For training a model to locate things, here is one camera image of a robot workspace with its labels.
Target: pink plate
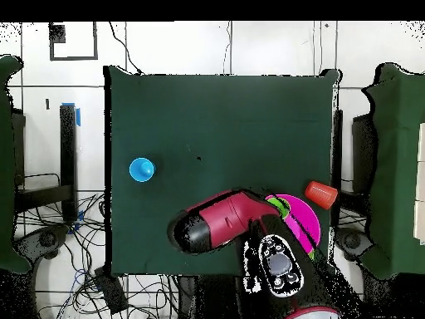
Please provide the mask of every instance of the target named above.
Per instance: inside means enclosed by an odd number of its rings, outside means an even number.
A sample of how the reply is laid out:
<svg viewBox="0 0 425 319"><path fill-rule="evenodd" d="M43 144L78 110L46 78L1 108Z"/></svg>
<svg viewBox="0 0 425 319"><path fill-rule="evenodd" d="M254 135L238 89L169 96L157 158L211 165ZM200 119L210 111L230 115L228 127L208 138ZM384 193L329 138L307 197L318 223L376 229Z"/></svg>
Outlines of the pink plate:
<svg viewBox="0 0 425 319"><path fill-rule="evenodd" d="M315 244L317 246L320 241L320 223L319 219L315 215L315 212L310 207L310 205L308 205L301 199L291 196L289 194L277 194L276 196L280 199L284 199L286 202L289 203L291 207L290 213L293 214L302 224L305 230L309 232L311 238L313 238L313 241L315 241ZM271 194L270 196L266 197L266 200L270 198L274 198L274 196ZM287 216L284 221L294 233L298 241L300 241L303 249L307 253L311 253L313 251L313 247L311 246L307 235L305 235L298 223L291 216Z"/></svg>

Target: black frame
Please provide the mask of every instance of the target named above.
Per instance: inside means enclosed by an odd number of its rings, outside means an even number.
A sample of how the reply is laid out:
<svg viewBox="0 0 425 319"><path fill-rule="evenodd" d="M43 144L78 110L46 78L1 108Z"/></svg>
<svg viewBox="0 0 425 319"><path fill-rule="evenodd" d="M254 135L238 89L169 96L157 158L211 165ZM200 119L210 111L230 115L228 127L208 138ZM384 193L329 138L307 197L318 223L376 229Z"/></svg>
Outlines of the black frame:
<svg viewBox="0 0 425 319"><path fill-rule="evenodd" d="M55 43L64 43L65 40L65 26L54 25L49 23L49 45L50 45L50 61L79 61L79 60L97 60L97 26L93 22L93 56L67 56L55 57Z"/></svg>

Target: orange cup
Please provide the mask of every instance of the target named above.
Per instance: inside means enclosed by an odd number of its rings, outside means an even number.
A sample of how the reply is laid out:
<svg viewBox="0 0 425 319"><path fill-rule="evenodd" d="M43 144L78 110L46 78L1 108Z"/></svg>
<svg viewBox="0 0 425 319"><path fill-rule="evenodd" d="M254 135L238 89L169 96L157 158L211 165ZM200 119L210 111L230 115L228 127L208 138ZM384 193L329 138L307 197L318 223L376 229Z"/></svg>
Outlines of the orange cup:
<svg viewBox="0 0 425 319"><path fill-rule="evenodd" d="M337 194L337 189L316 181L311 181L305 189L305 196L326 210L334 203Z"/></svg>

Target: green object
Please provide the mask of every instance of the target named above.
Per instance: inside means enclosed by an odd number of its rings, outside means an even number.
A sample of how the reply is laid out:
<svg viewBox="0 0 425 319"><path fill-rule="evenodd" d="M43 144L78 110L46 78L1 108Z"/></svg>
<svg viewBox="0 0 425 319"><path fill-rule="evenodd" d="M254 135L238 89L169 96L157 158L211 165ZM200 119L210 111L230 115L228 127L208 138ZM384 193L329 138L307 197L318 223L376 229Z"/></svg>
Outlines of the green object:
<svg viewBox="0 0 425 319"><path fill-rule="evenodd" d="M226 189L268 187L305 200L312 179L329 184L338 71L323 77L109 71L113 272L241 274L235 243L211 253L181 253L167 237L169 222ZM157 168L149 182L129 175L137 157ZM329 233L329 212L311 207L321 233Z"/></svg>
<svg viewBox="0 0 425 319"><path fill-rule="evenodd" d="M413 237L419 126L425 122L425 76L395 64L378 68L364 89L374 109L379 147L370 190L370 236L376 243L362 257L377 278L401 272L425 274L425 246Z"/></svg>
<svg viewBox="0 0 425 319"><path fill-rule="evenodd" d="M289 211L291 210L291 206L286 201L286 199L270 198L270 199L267 200L267 202L273 204L274 206L276 206L279 209L279 212L281 212L282 220L284 220L288 216Z"/></svg>
<svg viewBox="0 0 425 319"><path fill-rule="evenodd" d="M13 73L21 70L21 62L14 56L0 56L0 268L25 273L30 263L12 247L15 233L15 154L13 144L11 98L7 82Z"/></svg>

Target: blue plastic cup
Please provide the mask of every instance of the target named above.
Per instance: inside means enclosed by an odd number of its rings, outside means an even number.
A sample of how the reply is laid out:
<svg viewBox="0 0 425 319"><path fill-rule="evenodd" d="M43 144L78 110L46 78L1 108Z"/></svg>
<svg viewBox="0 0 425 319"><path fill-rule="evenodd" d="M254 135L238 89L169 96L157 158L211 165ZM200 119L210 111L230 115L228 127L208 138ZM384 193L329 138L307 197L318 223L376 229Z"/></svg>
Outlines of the blue plastic cup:
<svg viewBox="0 0 425 319"><path fill-rule="evenodd" d="M137 158L129 166L129 174L139 182L148 181L155 173L155 165L146 158Z"/></svg>

